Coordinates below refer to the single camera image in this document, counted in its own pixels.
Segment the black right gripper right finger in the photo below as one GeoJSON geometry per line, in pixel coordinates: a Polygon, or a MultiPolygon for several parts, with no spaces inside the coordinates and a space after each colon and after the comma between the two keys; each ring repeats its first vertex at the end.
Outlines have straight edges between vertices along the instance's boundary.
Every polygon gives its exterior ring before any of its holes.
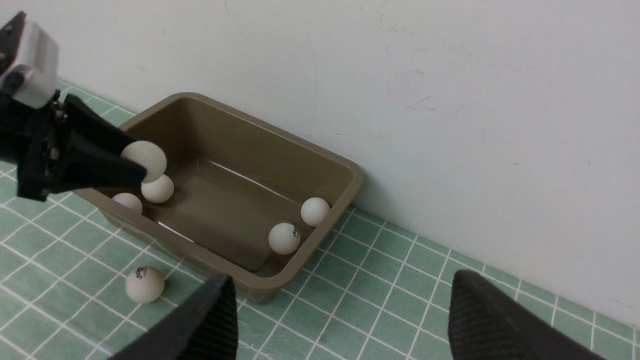
{"type": "Polygon", "coordinates": [[[599,360],[478,272],[454,274],[447,335],[455,360],[599,360]]]}

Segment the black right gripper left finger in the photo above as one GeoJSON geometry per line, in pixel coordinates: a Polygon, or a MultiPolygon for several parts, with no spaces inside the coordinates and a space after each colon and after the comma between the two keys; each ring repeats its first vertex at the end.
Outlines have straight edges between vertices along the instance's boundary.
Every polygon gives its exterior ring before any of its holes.
{"type": "Polygon", "coordinates": [[[214,275],[112,360],[235,360],[239,346],[234,281],[214,275]]]}

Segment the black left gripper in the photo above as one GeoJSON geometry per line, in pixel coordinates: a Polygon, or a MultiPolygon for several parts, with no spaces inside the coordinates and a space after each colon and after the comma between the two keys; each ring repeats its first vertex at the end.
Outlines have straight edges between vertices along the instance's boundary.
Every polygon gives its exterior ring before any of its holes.
{"type": "Polygon", "coordinates": [[[54,95],[44,107],[35,109],[1,96],[1,161],[16,166],[16,196],[44,202],[51,194],[91,188],[132,188],[142,184],[147,170],[119,157],[135,137],[112,125],[77,95],[54,95]],[[58,131],[64,121],[71,129],[101,150],[62,157],[58,131]]]}

